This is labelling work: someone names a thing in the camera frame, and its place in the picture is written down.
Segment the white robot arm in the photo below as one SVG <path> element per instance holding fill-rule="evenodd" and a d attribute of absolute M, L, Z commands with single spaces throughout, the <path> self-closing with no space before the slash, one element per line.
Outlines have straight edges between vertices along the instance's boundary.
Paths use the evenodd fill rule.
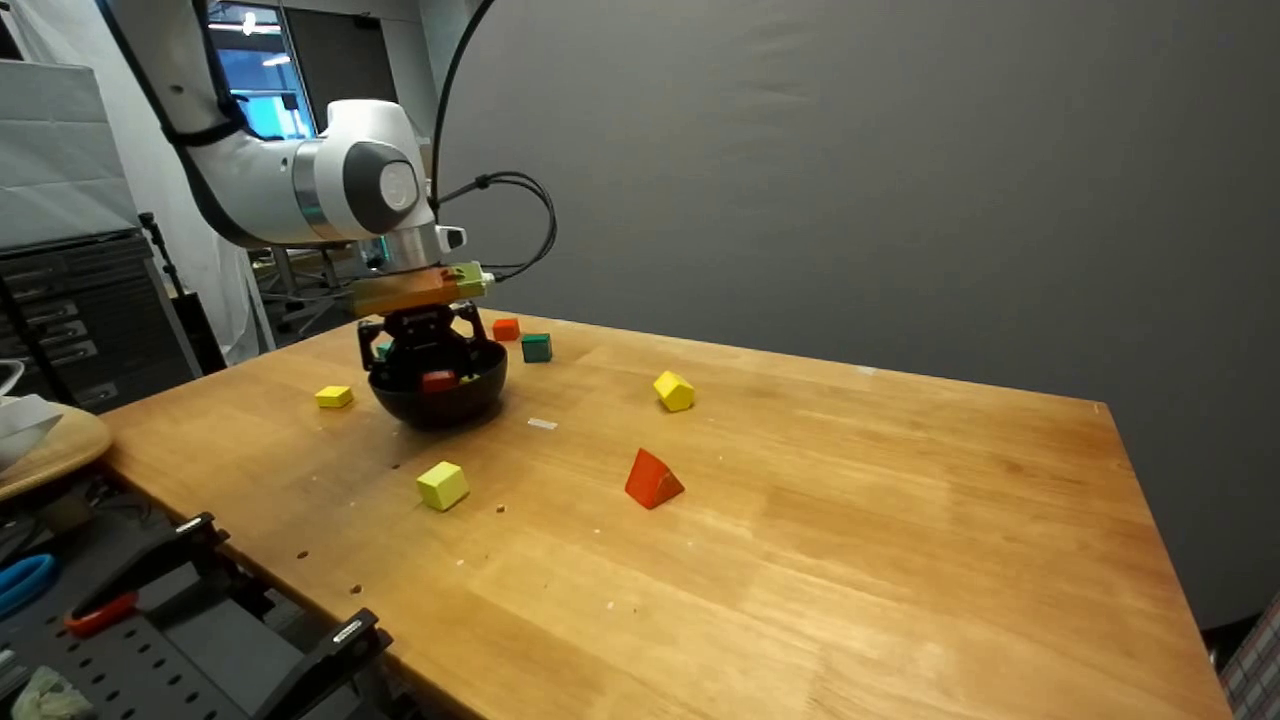
<path fill-rule="evenodd" d="M 199 215 L 230 245 L 388 240 L 354 316 L 410 316 L 478 298 L 491 275 L 445 263 L 422 144 L 397 102 L 331 102 L 307 140 L 248 129 L 206 33 L 206 0 L 95 0 L 178 157 Z"/>

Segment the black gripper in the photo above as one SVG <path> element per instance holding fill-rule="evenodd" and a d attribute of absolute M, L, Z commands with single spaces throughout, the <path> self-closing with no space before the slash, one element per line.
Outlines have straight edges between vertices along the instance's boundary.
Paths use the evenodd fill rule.
<path fill-rule="evenodd" d="M 431 305 L 354 325 L 359 370 L 375 381 L 475 372 L 487 349 L 475 305 Z"/>

